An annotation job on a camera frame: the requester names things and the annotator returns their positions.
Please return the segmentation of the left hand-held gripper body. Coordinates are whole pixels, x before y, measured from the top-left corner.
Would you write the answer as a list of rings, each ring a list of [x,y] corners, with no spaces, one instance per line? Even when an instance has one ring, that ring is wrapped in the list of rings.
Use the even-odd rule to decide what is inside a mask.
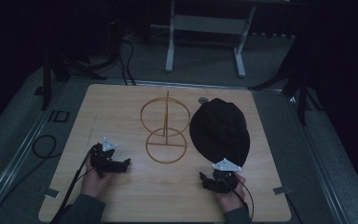
[[[113,160],[116,148],[116,143],[111,142],[104,137],[101,143],[97,143],[90,149],[90,164],[100,177],[103,177],[106,173],[117,174],[117,168],[127,166],[120,164],[120,161]]]

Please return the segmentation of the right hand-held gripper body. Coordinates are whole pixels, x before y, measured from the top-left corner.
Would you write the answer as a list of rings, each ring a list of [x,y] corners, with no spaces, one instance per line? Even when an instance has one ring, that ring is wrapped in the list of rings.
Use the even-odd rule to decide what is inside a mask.
[[[241,167],[226,158],[213,164],[213,192],[227,194],[238,185],[236,173]]]

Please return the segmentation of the black bucket hat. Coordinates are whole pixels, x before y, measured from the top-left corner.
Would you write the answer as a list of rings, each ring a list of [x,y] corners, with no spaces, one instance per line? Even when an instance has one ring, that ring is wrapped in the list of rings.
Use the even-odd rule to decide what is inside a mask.
[[[214,98],[195,112],[189,127],[196,150],[208,161],[227,159],[242,167],[250,150],[246,119],[233,103]]]

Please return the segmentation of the gold wire hat stand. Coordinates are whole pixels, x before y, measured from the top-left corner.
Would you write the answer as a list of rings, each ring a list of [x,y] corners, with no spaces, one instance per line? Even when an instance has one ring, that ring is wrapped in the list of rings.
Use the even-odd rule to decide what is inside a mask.
[[[157,163],[170,164],[181,160],[188,149],[186,131],[191,113],[169,91],[145,102],[140,110],[140,122],[147,131],[145,152]]]

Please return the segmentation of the person's right hand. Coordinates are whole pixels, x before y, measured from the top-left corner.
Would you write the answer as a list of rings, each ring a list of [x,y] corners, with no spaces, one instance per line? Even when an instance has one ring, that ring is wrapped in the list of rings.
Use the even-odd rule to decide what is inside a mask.
[[[243,183],[245,178],[239,174],[236,174],[236,177],[239,183],[233,191],[227,194],[215,193],[213,195],[224,213],[244,207],[245,192]]]

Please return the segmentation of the person's left hand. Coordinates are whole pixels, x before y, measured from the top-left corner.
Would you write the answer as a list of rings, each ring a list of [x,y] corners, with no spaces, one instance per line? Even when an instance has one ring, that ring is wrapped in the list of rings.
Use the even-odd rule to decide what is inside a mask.
[[[86,161],[86,173],[81,183],[81,194],[101,200],[113,181],[115,174],[106,173],[100,177],[90,164],[90,158]]]

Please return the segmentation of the black tripod stand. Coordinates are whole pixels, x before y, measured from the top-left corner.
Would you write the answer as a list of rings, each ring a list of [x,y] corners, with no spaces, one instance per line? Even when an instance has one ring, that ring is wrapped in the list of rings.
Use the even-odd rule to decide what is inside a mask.
[[[43,96],[41,110],[46,110],[52,99],[51,74],[54,74],[59,81],[68,81],[70,78],[69,67],[87,77],[105,80],[105,77],[97,75],[90,67],[70,59],[65,54],[58,51],[48,51],[43,59],[43,85],[37,89],[37,92]]]
[[[297,38],[284,57],[276,76],[261,84],[249,87],[249,90],[261,91],[286,79],[287,82],[282,89],[282,94],[285,97],[293,97],[299,91],[296,114],[300,123],[305,125],[308,87],[314,68],[315,60],[308,44],[303,39]]]

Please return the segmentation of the metal floor rail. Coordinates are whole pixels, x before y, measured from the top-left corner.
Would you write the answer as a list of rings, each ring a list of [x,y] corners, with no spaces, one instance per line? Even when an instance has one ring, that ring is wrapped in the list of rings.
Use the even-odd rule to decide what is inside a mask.
[[[44,99],[34,93],[34,87],[26,85],[0,118],[0,202],[10,191],[31,150],[31,144],[48,122],[66,86],[65,82],[54,84],[51,99],[45,104]]]
[[[336,131],[318,102],[307,91],[295,91],[293,96],[288,97],[288,101],[306,139],[307,149],[331,214],[336,224],[349,224],[344,199],[341,199],[343,189],[340,178],[351,171],[351,165]]]

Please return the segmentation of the white metal desk frame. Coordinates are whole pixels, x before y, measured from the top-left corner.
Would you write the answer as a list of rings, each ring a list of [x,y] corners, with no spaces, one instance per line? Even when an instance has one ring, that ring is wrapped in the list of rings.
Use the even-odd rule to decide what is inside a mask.
[[[238,76],[240,78],[246,77],[242,50],[253,22],[256,6],[250,6],[245,19],[229,19],[177,14],[175,11],[175,4],[178,0],[168,1],[170,2],[170,12],[168,26],[169,44],[165,62],[166,72],[171,72],[173,70],[175,53],[174,32],[178,30],[224,35],[239,35],[241,37],[240,43],[233,49],[233,56]]]

